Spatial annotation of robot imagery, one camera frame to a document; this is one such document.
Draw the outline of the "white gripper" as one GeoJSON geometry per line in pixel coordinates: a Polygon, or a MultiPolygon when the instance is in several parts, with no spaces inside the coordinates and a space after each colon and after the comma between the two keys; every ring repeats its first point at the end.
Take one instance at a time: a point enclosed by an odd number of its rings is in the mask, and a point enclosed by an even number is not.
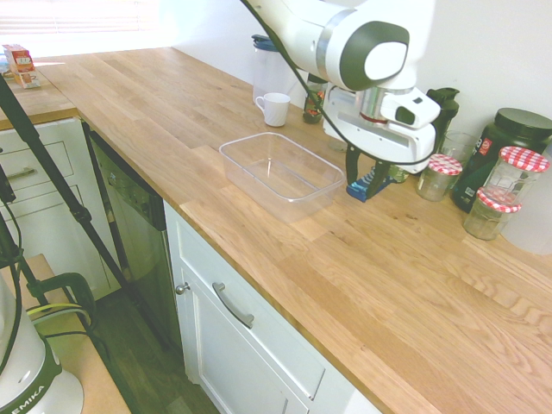
{"type": "Polygon", "coordinates": [[[367,199],[382,189],[391,163],[408,173],[419,173],[434,151],[436,102],[417,88],[393,91],[374,87],[351,92],[330,85],[323,109],[327,115],[324,132],[353,144],[346,151],[349,185],[358,179],[361,151],[385,160],[373,167],[367,199]]]}

